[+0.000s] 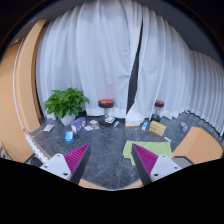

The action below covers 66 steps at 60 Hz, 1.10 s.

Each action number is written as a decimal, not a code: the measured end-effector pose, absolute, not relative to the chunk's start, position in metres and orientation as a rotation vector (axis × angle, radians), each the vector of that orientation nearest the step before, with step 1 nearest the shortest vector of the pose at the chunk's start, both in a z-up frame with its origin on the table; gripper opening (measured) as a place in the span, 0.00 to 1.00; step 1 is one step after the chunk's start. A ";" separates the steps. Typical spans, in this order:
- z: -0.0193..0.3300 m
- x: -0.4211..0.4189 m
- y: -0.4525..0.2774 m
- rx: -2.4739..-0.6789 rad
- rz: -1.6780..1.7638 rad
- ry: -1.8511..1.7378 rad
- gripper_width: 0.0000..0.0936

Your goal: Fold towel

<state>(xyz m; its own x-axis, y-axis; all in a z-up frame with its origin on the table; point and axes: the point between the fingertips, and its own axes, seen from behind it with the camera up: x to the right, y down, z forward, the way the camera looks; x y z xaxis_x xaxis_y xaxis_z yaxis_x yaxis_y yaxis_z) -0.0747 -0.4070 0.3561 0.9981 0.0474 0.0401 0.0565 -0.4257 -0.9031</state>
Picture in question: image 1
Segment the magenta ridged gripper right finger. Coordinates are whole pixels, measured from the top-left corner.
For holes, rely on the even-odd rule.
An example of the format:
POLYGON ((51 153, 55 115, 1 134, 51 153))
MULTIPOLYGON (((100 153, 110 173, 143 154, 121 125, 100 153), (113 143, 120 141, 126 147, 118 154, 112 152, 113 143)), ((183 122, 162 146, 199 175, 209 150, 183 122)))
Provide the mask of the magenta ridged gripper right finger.
POLYGON ((137 144, 132 144, 131 154, 143 185, 181 170, 167 155, 156 155, 137 144))

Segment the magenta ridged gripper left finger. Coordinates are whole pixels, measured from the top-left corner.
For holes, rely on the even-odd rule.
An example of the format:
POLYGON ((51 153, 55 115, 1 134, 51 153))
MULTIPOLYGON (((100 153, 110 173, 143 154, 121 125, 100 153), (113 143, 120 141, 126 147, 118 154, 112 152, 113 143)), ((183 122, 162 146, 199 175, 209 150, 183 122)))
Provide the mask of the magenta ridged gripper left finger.
POLYGON ((89 143, 82 145, 65 155, 57 153, 41 166, 41 169, 78 184, 91 154, 89 143))

